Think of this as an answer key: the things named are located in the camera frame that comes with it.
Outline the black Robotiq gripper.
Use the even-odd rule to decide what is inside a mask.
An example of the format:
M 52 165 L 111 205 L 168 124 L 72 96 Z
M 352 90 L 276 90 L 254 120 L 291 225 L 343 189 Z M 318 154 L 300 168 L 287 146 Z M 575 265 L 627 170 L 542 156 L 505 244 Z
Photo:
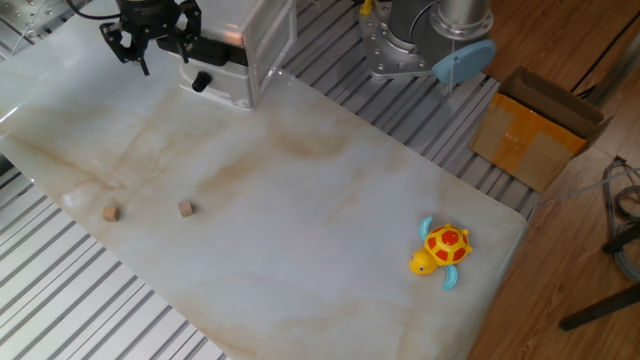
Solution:
M 173 29 L 172 41 L 183 62 L 201 34 L 201 10 L 195 0 L 178 5 L 174 0 L 120 0 L 121 22 L 103 23 L 101 34 L 121 63 L 138 62 L 145 76 L 150 72 L 144 59 L 150 34 L 159 36 Z M 185 27 L 175 27 L 181 14 Z

